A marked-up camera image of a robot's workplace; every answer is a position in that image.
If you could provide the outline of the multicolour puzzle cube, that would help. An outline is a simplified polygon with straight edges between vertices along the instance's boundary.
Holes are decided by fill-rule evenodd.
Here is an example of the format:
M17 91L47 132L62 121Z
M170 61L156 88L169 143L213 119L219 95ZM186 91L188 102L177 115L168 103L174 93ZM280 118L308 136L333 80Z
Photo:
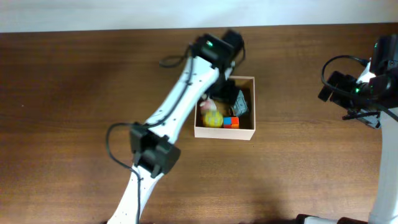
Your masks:
M239 118L234 117L224 117L223 127L226 129L239 129Z

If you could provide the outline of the grey yellow toy truck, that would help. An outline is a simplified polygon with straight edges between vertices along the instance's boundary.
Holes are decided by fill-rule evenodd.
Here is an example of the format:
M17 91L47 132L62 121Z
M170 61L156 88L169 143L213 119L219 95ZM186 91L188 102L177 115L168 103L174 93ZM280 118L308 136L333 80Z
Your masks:
M241 116L249 111L248 104L244 98L244 94L241 90L238 91L236 101L231 106L231 111L234 116Z

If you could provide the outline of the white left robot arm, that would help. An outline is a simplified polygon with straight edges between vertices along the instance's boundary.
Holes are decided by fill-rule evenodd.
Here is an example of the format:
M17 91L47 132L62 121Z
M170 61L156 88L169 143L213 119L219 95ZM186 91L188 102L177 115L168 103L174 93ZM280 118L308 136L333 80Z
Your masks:
M188 115L203 96L220 94L244 53L241 34L227 30L222 38L203 34L189 44L183 55L163 58L159 65L185 67L180 78L157 111L145 123L124 123L129 130L132 164L121 161L131 176L121 201L108 223L139 223L141 213L158 181L176 164L180 149L175 146Z

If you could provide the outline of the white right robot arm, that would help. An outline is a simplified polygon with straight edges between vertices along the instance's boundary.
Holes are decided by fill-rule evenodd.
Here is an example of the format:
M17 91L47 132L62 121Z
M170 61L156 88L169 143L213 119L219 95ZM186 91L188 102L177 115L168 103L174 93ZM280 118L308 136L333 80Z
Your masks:
M369 71L369 65L359 76L360 81L369 81L375 77ZM380 117L382 131L382 152L379 169L379 181L376 200L367 223L397 224L397 121L385 112ZM295 223L304 224L336 224L336 223L365 223L352 218L331 220L312 215L299 214Z

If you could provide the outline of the yellow ball blue letters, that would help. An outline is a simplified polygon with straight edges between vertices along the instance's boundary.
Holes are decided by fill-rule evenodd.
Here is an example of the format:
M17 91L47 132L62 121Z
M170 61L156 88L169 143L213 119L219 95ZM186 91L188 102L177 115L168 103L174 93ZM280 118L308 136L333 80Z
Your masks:
M218 110L209 110L203 116L203 125L207 128L220 128L223 125L223 115Z

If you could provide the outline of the white duck toy pink hat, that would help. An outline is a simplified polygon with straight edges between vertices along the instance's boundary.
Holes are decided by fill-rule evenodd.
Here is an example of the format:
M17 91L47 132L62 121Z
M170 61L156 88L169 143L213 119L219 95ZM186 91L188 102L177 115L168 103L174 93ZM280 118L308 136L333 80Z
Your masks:
M200 113L202 116L204 116L208 111L215 111L217 110L216 104L212 99L207 99L202 101L199 104L200 107Z

